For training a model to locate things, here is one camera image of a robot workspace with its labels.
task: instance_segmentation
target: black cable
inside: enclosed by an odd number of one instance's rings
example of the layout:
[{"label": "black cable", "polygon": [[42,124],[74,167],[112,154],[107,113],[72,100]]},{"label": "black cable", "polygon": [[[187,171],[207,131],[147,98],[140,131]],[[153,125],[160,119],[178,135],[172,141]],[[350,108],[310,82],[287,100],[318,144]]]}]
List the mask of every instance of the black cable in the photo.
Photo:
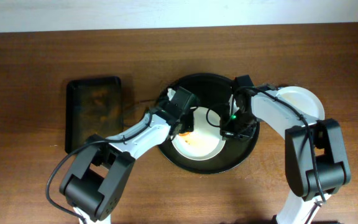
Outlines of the black cable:
[{"label": "black cable", "polygon": [[124,123],[124,117],[125,117],[126,115],[128,115],[128,114],[134,112],[140,104],[142,104],[142,103],[148,103],[148,102],[151,102],[151,101],[155,101],[155,99],[140,100],[140,101],[134,103],[132,106],[125,106],[125,107],[124,107],[125,113],[123,113],[123,114],[120,116],[121,124],[122,124],[124,127],[131,127],[132,125],[128,125],[128,124]]},{"label": "black cable", "polygon": [[313,172],[314,172],[314,177],[316,178],[318,192],[319,192],[319,194],[321,196],[321,199],[323,200],[323,203],[326,203],[327,200],[326,200],[326,198],[324,196],[323,188],[321,187],[321,182],[320,182],[320,178],[319,178],[318,171],[317,171],[316,153],[314,151],[313,138],[311,137],[311,131],[310,131],[309,124],[306,122],[306,119],[303,117],[303,115],[300,114],[294,107],[292,107],[288,103],[278,99],[276,96],[272,96],[272,95],[268,94],[266,91],[260,90],[260,89],[255,88],[255,87],[248,87],[248,86],[240,87],[234,92],[233,98],[241,90],[253,90],[253,91],[256,91],[258,93],[265,94],[269,98],[271,98],[271,99],[283,104],[284,106],[286,106],[287,108],[292,110],[297,115],[297,117],[299,117],[299,119],[303,122],[303,124],[305,125],[305,128],[306,128],[306,133],[308,135],[308,139],[309,139],[310,151],[311,151],[311,160],[312,160],[312,164],[313,164]]},{"label": "black cable", "polygon": [[313,208],[311,208],[311,210],[310,210],[308,219],[306,219],[305,224],[308,224],[309,221],[311,221],[311,217],[313,216],[314,212],[316,211],[316,209],[318,207],[321,207],[321,205],[315,202],[314,205],[313,205]]},{"label": "black cable", "polygon": [[[212,127],[220,128],[221,126],[220,126],[220,125],[215,125],[215,124],[213,124],[213,123],[211,123],[211,122],[209,121],[209,118],[208,118],[209,112],[210,112],[213,108],[215,108],[215,107],[217,107],[217,106],[221,106],[221,105],[227,105],[227,103],[216,103],[216,104],[210,106],[210,107],[208,108],[208,110],[206,111],[206,122],[208,122],[208,124],[211,125]],[[229,122],[230,122],[230,119],[229,119],[229,120],[226,122],[226,124],[223,125],[223,126],[226,126]]]},{"label": "black cable", "polygon": [[134,135],[125,138],[125,139],[120,139],[120,140],[113,140],[113,139],[103,139],[103,140],[99,140],[99,141],[94,141],[94,142],[90,142],[87,144],[84,144],[83,146],[79,147],[78,149],[75,149],[73,151],[71,151],[69,154],[67,154],[60,162],[59,164],[56,166],[56,168],[52,171],[52,173],[50,174],[50,177],[48,179],[47,182],[47,187],[45,189],[45,195],[47,200],[49,201],[49,203],[51,203],[54,207],[56,207],[57,209],[60,209],[63,212],[66,212],[70,215],[73,215],[75,217],[78,217],[84,224],[86,224],[86,219],[80,215],[77,214],[75,212],[70,211],[69,209],[59,205],[58,203],[56,203],[55,201],[52,200],[52,198],[50,197],[50,184],[52,183],[53,178],[55,177],[56,173],[59,171],[59,169],[62,167],[62,165],[73,155],[80,153],[82,150],[86,149],[87,147],[94,145],[94,144],[101,144],[101,143],[122,143],[124,141],[128,141],[131,140],[132,138],[138,136],[140,133],[142,133],[143,131],[145,131],[151,124],[152,122],[152,116],[153,114],[150,113],[150,118],[149,121],[147,122],[147,124],[145,125],[144,128],[142,128],[140,131],[136,132]]}]

